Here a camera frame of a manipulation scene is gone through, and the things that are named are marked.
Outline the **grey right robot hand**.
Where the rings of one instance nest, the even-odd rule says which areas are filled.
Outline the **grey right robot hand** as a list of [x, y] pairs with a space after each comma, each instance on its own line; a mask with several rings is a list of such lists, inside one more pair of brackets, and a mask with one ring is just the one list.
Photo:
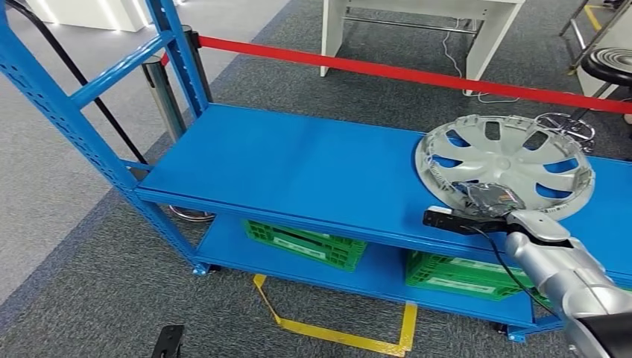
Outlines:
[[464, 195], [464, 208], [459, 213], [468, 216], [501, 218], [514, 210], [524, 210], [525, 202], [508, 186], [476, 180], [456, 181], [452, 185]]

